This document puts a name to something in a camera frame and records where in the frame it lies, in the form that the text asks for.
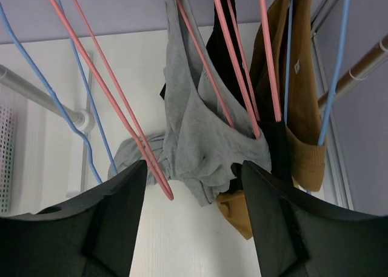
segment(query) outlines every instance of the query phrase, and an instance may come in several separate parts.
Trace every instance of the white perforated basket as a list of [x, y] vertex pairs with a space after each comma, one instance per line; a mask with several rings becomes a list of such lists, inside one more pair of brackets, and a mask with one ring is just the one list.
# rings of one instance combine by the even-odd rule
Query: white perforated basket
[[16, 109], [0, 103], [0, 213], [10, 209], [13, 155], [16, 138]]

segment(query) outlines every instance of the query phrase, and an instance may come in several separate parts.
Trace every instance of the brown garment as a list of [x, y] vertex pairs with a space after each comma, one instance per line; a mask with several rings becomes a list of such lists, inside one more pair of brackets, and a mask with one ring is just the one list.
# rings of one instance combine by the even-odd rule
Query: brown garment
[[[284, 109], [286, 81], [288, 4], [289, 0], [275, 0], [268, 10], [276, 83], [282, 110]], [[293, 2], [286, 130], [294, 181], [304, 189], [318, 191], [324, 177], [326, 146], [317, 146], [321, 119], [310, 53], [310, 5], [311, 0], [294, 0]], [[255, 91], [260, 117], [263, 120], [273, 120], [273, 105], [261, 27], [255, 39], [250, 74], [252, 82], [256, 84]]]
[[253, 234], [244, 192], [238, 190], [234, 194], [221, 193], [217, 196], [216, 201], [219, 210], [226, 220], [234, 226], [244, 238], [250, 239]]

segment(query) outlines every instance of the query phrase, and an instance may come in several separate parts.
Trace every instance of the gray sweatshirt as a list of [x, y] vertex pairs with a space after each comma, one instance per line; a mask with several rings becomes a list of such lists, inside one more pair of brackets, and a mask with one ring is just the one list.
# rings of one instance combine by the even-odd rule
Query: gray sweatshirt
[[[247, 111], [228, 91], [212, 65], [189, 0], [180, 1], [236, 129], [227, 124], [175, 0], [166, 0], [169, 23], [164, 69], [167, 130], [164, 137], [153, 135], [149, 138], [167, 179], [184, 182], [199, 204], [205, 206], [219, 193], [228, 190], [229, 181], [235, 178], [230, 169], [232, 163], [250, 160], [271, 171], [270, 153], [264, 136], [254, 138]], [[134, 141], [129, 139], [121, 144], [115, 162], [121, 171], [140, 158]], [[148, 184], [154, 183], [154, 177], [149, 175]]]

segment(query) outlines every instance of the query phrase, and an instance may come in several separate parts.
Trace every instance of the gray wall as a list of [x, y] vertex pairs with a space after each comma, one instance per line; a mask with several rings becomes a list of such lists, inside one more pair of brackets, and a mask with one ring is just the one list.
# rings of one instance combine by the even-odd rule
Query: gray wall
[[[164, 0], [78, 0], [97, 35], [165, 29]], [[213, 22], [213, 0], [190, 0], [199, 25]], [[71, 0], [62, 0], [65, 13], [79, 36], [86, 36]], [[321, 0], [313, 0], [312, 11]], [[22, 42], [63, 39], [67, 32], [49, 0], [1, 0], [16, 35]], [[239, 22], [259, 21], [258, 0], [236, 0]], [[0, 26], [0, 44], [10, 39]]]
[[[342, 0], [318, 31], [327, 80], [332, 79]], [[388, 33], [387, 0], [352, 0], [341, 74]], [[355, 210], [388, 215], [388, 63], [334, 104]]]

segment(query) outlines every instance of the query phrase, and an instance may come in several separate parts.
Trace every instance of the pink hanger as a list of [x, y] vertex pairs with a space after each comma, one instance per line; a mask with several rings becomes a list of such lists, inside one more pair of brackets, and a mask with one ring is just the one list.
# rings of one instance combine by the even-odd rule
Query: pink hanger
[[255, 93], [253, 91], [252, 82], [251, 82], [250, 76], [249, 76], [249, 71], [248, 71], [249, 69], [248, 69], [247, 60], [246, 60], [245, 53], [243, 50], [243, 45], [242, 45], [240, 37], [239, 37], [238, 26], [237, 26], [234, 11], [232, 8], [232, 3], [230, 2], [230, 0], [227, 0], [230, 16], [232, 17], [233, 28], [234, 28], [234, 31], [236, 33], [238, 48], [240, 50], [241, 57], [242, 57], [242, 64], [244, 66], [244, 71], [246, 74], [248, 88], [249, 88], [249, 92], [250, 92], [250, 98], [252, 99], [252, 102], [250, 101], [248, 91], [247, 91], [247, 88], [246, 88], [246, 85], [244, 82], [243, 74], [241, 73], [241, 70], [240, 70], [240, 67], [238, 64], [236, 51], [235, 51], [235, 48], [233, 46], [232, 38], [230, 37], [230, 32], [228, 29], [228, 25], [226, 23], [224, 10], [222, 9], [221, 0], [214, 0], [214, 3], [215, 3], [216, 11], [218, 14], [218, 18], [219, 18], [219, 21], [221, 24], [222, 33], [224, 34], [224, 37], [225, 37], [225, 42], [226, 42], [226, 46], [228, 48], [229, 56], [230, 56], [230, 59], [232, 60], [233, 69], [235, 71], [238, 85], [239, 85], [240, 90], [241, 90], [242, 98], [244, 100], [245, 106], [247, 108], [247, 111], [248, 111], [248, 114], [249, 114], [249, 117], [250, 117], [250, 120], [252, 123], [253, 132], [255, 133], [256, 138], [258, 139], [260, 137], [260, 129], [259, 129], [258, 124], [257, 124], [257, 120], [259, 120], [259, 112], [258, 112], [257, 105], [256, 105]]
[[221, 96], [221, 94], [219, 92], [217, 83], [214, 80], [213, 74], [210, 71], [209, 65], [208, 65], [208, 63], [205, 60], [205, 56], [204, 56], [204, 54], [203, 54], [203, 52], [202, 52], [202, 50], [201, 50], [201, 48], [199, 46], [199, 43], [198, 43], [198, 41], [195, 38], [194, 30], [193, 30], [192, 26], [190, 25], [189, 18], [187, 17], [186, 12], [184, 11], [183, 5], [182, 5], [180, 0], [176, 0], [176, 4], [178, 5], [179, 11], [181, 12], [181, 16], [182, 16], [182, 18], [183, 18], [183, 20], [184, 20], [184, 22], [186, 24], [186, 27], [189, 30], [189, 33], [190, 33], [190, 35], [191, 35], [191, 37], [193, 39], [195, 48], [197, 49], [197, 51], [199, 53], [199, 57], [201, 58], [201, 61], [204, 64], [205, 71], [206, 71], [206, 73], [207, 73], [207, 75], [208, 75], [208, 77], [210, 79], [210, 82], [213, 85], [214, 91], [216, 93], [216, 96], [218, 98], [219, 103], [221, 104], [221, 107], [222, 107], [222, 110], [223, 110], [223, 112], [224, 112], [224, 114], [226, 116], [226, 119], [228, 120], [229, 126], [234, 128], [235, 125], [234, 125], [234, 123], [232, 121], [232, 117], [230, 116], [230, 114], [228, 112], [228, 109], [227, 109], [227, 107], [225, 105], [225, 102], [224, 102], [224, 100], [223, 100], [223, 98], [222, 98], [222, 96]]
[[151, 158], [152, 158], [154, 164], [152, 163], [151, 159], [149, 158], [148, 154], [146, 153], [146, 150], [144, 149], [140, 139], [138, 138], [138, 135], [132, 129], [132, 127], [130, 126], [128, 120], [126, 119], [126, 117], [124, 116], [123, 112], [121, 111], [119, 105], [117, 104], [116, 100], [114, 99], [113, 95], [110, 93], [110, 91], [109, 91], [108, 87], [106, 86], [103, 78], [101, 77], [101, 75], [97, 71], [97, 68], [95, 67], [95, 65], [93, 64], [92, 60], [89, 58], [87, 52], [83, 48], [83, 46], [82, 46], [81, 42], [79, 41], [76, 33], [72, 29], [72, 26], [69, 24], [68, 20], [66, 19], [65, 14], [63, 14], [63, 12], [61, 11], [60, 6], [56, 2], [56, 0], [50, 0], [50, 2], [53, 5], [53, 7], [54, 7], [56, 13], [58, 14], [59, 18], [61, 18], [62, 23], [64, 24], [64, 26], [68, 30], [68, 32], [70, 34], [70, 37], [74, 40], [74, 43], [77, 46], [77, 49], [79, 50], [79, 52], [81, 53], [81, 55], [84, 58], [85, 62], [87, 63], [87, 65], [91, 69], [92, 73], [96, 77], [97, 81], [99, 82], [102, 90], [104, 91], [104, 93], [108, 97], [111, 105], [113, 106], [113, 108], [117, 112], [118, 116], [120, 117], [122, 123], [127, 128], [129, 133], [132, 135], [133, 139], [135, 140], [137, 146], [140, 149], [140, 152], [141, 152], [143, 158], [147, 161], [148, 167], [150, 168], [152, 174], [155, 176], [155, 179], [157, 180], [157, 182], [160, 184], [163, 192], [166, 194], [166, 196], [169, 198], [169, 200], [173, 200], [174, 196], [173, 196], [171, 187], [168, 184], [168, 182], [166, 180], [166, 177], [164, 176], [164, 174], [162, 172], [162, 169], [160, 168], [160, 165], [159, 165], [158, 161], [156, 160], [156, 157], [155, 157], [154, 153], [152, 152], [152, 149], [151, 149], [151, 147], [150, 147], [150, 145], [149, 145], [149, 143], [147, 141], [147, 138], [145, 137], [143, 131], [141, 130], [139, 122], [137, 121], [137, 119], [135, 117], [135, 114], [133, 113], [132, 109], [130, 108], [129, 103], [128, 103], [127, 99], [125, 98], [125, 95], [122, 92], [122, 89], [121, 89], [121, 87], [120, 87], [116, 77], [114, 76], [113, 71], [110, 68], [110, 66], [108, 64], [108, 61], [106, 60], [106, 58], [105, 58], [105, 56], [104, 56], [104, 54], [103, 54], [103, 52], [102, 52], [102, 50], [101, 50], [101, 48], [100, 48], [100, 46], [99, 46], [99, 44], [97, 42], [97, 40], [96, 40], [96, 38], [95, 38], [95, 36], [94, 36], [94, 34], [93, 34], [93, 32], [92, 32], [88, 22], [87, 22], [87, 20], [86, 20], [83, 12], [81, 10], [81, 7], [79, 6], [79, 4], [77, 2], [77, 0], [74, 0], [74, 3], [76, 4], [78, 11], [80, 12], [80, 14], [81, 14], [81, 16], [82, 16], [82, 18], [83, 18], [83, 20], [84, 20], [84, 22], [85, 22], [89, 32], [90, 32], [90, 36], [92, 37], [92, 39], [93, 39], [93, 41], [94, 41], [94, 43], [96, 45], [96, 48], [98, 49], [99, 54], [101, 55], [101, 58], [104, 61], [104, 64], [105, 64], [105, 66], [107, 67], [107, 69], [109, 71], [109, 74], [110, 74], [110, 76], [111, 76], [111, 78], [113, 80], [113, 83], [115, 84], [116, 88], [118, 89], [120, 97], [124, 101], [124, 105], [127, 107], [127, 110], [128, 110], [128, 112], [129, 112], [129, 114], [130, 114], [130, 116], [132, 118], [132, 121], [135, 124], [136, 129], [139, 131], [140, 137], [141, 137], [143, 143], [145, 144], [145, 147], [147, 148], [148, 152], [150, 153]]
[[263, 28], [264, 48], [266, 50], [267, 67], [269, 82], [271, 86], [273, 111], [275, 114], [275, 121], [281, 121], [281, 109], [279, 103], [278, 87], [276, 85], [275, 67], [273, 66], [272, 45], [269, 34], [268, 16], [266, 0], [260, 0], [260, 12], [261, 12], [261, 26]]

